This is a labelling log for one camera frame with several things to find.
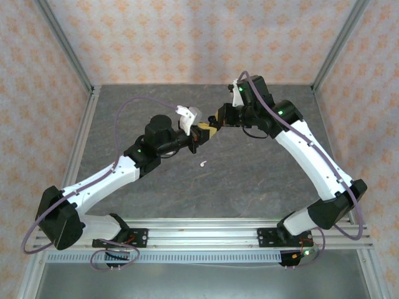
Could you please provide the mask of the black controller board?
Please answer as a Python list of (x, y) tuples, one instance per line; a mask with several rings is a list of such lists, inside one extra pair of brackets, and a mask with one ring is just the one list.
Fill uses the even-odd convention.
[(130, 262), (129, 251), (106, 250), (105, 251), (105, 264), (112, 270), (121, 270)]
[(304, 251), (300, 250), (287, 250), (287, 251), (281, 251), (281, 261), (279, 262), (279, 265), (281, 265), (284, 268), (296, 268), (299, 266), (300, 261), (308, 256), (310, 253), (312, 253), (312, 249), (307, 249)]

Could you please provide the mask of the grey metal panel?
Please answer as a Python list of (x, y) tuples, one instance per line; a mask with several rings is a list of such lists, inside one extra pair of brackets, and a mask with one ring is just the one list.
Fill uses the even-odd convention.
[(98, 272), (48, 264), (36, 299), (370, 299), (357, 254), (326, 251), (306, 267), (137, 263)]

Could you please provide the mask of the aluminium frame post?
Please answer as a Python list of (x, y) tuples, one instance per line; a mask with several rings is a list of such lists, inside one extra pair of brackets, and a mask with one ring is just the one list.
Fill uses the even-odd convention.
[(61, 49), (63, 50), (67, 60), (78, 76), (79, 81), (83, 85), (84, 89), (92, 94), (94, 90), (94, 86), (92, 85), (86, 71), (84, 70), (82, 64), (75, 51), (72, 48), (71, 43), (69, 42), (66, 33), (61, 27), (59, 21), (57, 20), (56, 15), (54, 14), (48, 0), (33, 0), (34, 4), (38, 8), (39, 12), (42, 14), (44, 20), (48, 24), (50, 31), (53, 36), (57, 40)]
[(344, 45), (347, 43), (349, 37), (351, 36), (353, 30), (358, 24), (360, 18), (363, 16), (370, 0), (356, 0), (353, 8), (351, 9), (347, 19), (345, 20), (335, 42), (329, 50), (320, 70), (318, 71), (311, 89), (313, 94), (321, 88), (326, 76), (333, 67), (335, 61), (339, 57)]

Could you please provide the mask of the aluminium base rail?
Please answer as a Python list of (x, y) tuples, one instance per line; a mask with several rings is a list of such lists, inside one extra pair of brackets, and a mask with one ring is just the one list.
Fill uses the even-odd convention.
[[(160, 250), (235, 250), (259, 248), (257, 229), (275, 227), (276, 220), (264, 218), (148, 218), (127, 219), (133, 228), (148, 229), (147, 249)], [(339, 222), (350, 235), (358, 226), (348, 217)], [(324, 230), (325, 249), (372, 249), (373, 242), (366, 227), (360, 240), (350, 240), (336, 228)]]

